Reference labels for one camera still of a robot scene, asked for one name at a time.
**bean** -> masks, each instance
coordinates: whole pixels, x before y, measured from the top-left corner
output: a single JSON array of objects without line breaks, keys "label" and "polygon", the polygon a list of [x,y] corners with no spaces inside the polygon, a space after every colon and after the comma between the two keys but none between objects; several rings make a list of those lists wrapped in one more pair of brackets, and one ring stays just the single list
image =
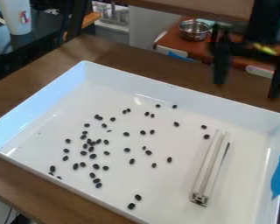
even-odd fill
[{"label": "bean", "polygon": [[133,164],[135,163],[135,159],[134,159],[134,158],[130,159],[130,160],[129,160],[129,163],[130,163],[131,165],[133,165]]},{"label": "bean", "polygon": [[68,160],[68,156],[64,156],[64,157],[62,158],[62,160],[63,160],[63,161],[67,161],[67,160]]},{"label": "bean", "polygon": [[135,204],[134,203],[129,203],[129,205],[128,205],[128,209],[129,210],[133,210],[134,208],[135,208]]},{"label": "bean", "polygon": [[94,151],[94,150],[95,150],[95,147],[94,147],[94,146],[91,146],[91,147],[88,149],[89,152],[92,152],[92,151]]},{"label": "bean", "polygon": [[96,188],[101,188],[102,187],[102,183],[98,183],[95,185]]},{"label": "bean", "polygon": [[203,138],[204,138],[204,139],[209,139],[209,138],[210,138],[210,135],[204,135]]},{"label": "bean", "polygon": [[95,174],[93,172],[89,173],[90,178],[94,179],[95,178]]},{"label": "bean", "polygon": [[97,183],[100,183],[101,180],[99,178],[95,178],[93,182],[94,182],[94,184],[97,184]]},{"label": "bean", "polygon": [[56,172],[56,167],[54,165],[50,166],[50,172]]},{"label": "bean", "polygon": [[147,150],[145,153],[147,156],[150,156],[152,154],[152,152],[150,150]]},{"label": "bean", "polygon": [[99,166],[98,164],[94,164],[93,167],[94,167],[96,170],[100,169],[100,166]]},{"label": "bean", "polygon": [[91,158],[91,159],[95,159],[95,158],[96,158],[96,154],[91,154],[91,155],[90,155],[90,158]]},{"label": "bean", "polygon": [[171,157],[168,157],[167,158],[167,163],[169,164],[169,163],[171,163],[172,162],[172,158]]},{"label": "bean", "polygon": [[142,197],[139,194],[136,194],[135,199],[140,201],[142,199]]},{"label": "bean", "polygon": [[74,164],[73,165],[73,169],[76,171],[76,170],[78,170],[78,168],[79,168],[79,165],[78,164]]}]

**orange surface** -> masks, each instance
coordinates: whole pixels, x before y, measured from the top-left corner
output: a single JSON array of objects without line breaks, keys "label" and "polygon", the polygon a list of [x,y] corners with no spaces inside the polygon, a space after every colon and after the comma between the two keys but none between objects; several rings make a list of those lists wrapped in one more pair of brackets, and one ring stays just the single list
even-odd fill
[{"label": "orange surface", "polygon": [[[181,20],[193,19],[192,17],[182,17]],[[241,41],[241,36],[231,34],[231,39],[234,42]],[[166,46],[172,49],[177,49],[180,51],[188,52],[188,58],[194,60],[201,60],[203,63],[211,64],[213,60],[213,56],[207,50],[208,42],[210,42],[210,35],[204,41],[200,42],[190,42],[183,40],[179,36],[179,27],[178,24],[175,24],[171,29],[168,30],[167,34],[165,34],[159,41],[155,43],[155,46]],[[280,45],[274,47],[274,50],[280,54]],[[245,70],[246,66],[255,66],[263,69],[272,70],[270,64],[265,64],[263,62],[254,60],[254,59],[246,59],[243,57],[234,57],[234,67],[238,69]]]}]

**mug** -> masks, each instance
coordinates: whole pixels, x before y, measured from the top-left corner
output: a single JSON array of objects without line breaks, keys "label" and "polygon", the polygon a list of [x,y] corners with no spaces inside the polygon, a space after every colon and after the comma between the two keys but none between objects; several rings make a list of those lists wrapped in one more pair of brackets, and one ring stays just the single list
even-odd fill
[{"label": "mug", "polygon": [[32,31],[30,0],[0,0],[3,18],[0,23],[6,24],[13,35],[23,35]]}]

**white tray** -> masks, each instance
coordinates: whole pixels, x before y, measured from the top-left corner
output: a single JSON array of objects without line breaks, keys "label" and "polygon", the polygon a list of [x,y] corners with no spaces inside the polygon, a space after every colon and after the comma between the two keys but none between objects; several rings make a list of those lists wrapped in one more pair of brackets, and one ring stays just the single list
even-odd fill
[{"label": "white tray", "polygon": [[[124,109],[132,111],[123,115]],[[144,116],[150,111],[155,118]],[[94,115],[103,116],[107,131]],[[179,122],[178,128],[173,122]],[[84,123],[91,127],[85,129]],[[140,130],[156,133],[141,136]],[[231,147],[215,182],[208,207],[189,200],[210,140],[217,130],[231,133]],[[81,132],[108,139],[95,148],[94,163],[80,155]],[[130,137],[124,137],[128,131]],[[73,141],[65,143],[66,138]],[[143,146],[153,151],[149,157]],[[124,153],[125,147],[131,148]],[[64,148],[70,159],[62,161]],[[109,157],[103,152],[109,151]],[[271,199],[270,179],[280,155],[280,114],[160,81],[82,61],[0,119],[0,157],[42,178],[143,223],[273,224],[280,198]],[[171,164],[166,158],[172,157]],[[129,160],[136,160],[134,165]],[[86,168],[74,171],[75,162]],[[56,176],[48,175],[50,165]],[[143,199],[137,202],[135,194]],[[129,210],[127,205],[135,203]]]}]

